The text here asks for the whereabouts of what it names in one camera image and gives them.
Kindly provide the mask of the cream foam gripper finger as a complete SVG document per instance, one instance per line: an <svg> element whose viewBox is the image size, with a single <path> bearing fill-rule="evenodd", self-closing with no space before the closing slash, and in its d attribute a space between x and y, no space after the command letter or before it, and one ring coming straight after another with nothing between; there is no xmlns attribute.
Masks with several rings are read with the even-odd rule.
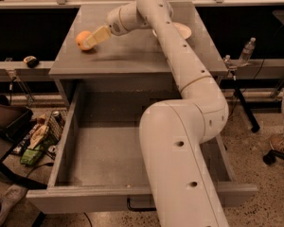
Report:
<svg viewBox="0 0 284 227"><path fill-rule="evenodd" d="M107 26L100 26L94 32L89 32L83 44L85 47L94 47L112 36L110 28Z"/></svg>

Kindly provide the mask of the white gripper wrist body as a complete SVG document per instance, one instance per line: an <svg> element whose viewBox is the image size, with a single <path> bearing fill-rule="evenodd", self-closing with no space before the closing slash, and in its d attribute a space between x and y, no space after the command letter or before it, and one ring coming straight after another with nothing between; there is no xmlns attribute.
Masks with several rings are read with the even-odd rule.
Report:
<svg viewBox="0 0 284 227"><path fill-rule="evenodd" d="M116 36L121 36L126 33L120 19L121 7L111 10L106 16L106 25L111 29L111 32Z"/></svg>

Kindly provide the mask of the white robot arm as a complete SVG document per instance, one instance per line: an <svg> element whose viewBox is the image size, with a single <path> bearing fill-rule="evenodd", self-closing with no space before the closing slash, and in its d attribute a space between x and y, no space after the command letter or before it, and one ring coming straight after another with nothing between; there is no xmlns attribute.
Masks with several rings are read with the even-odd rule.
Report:
<svg viewBox="0 0 284 227"><path fill-rule="evenodd" d="M135 29L157 35L181 94L152 104L139 125L140 146L162 227L229 227L200 144L221 132L228 104L194 50L171 20L167 0L135 0L112 10L106 25L84 39L83 50Z"/></svg>

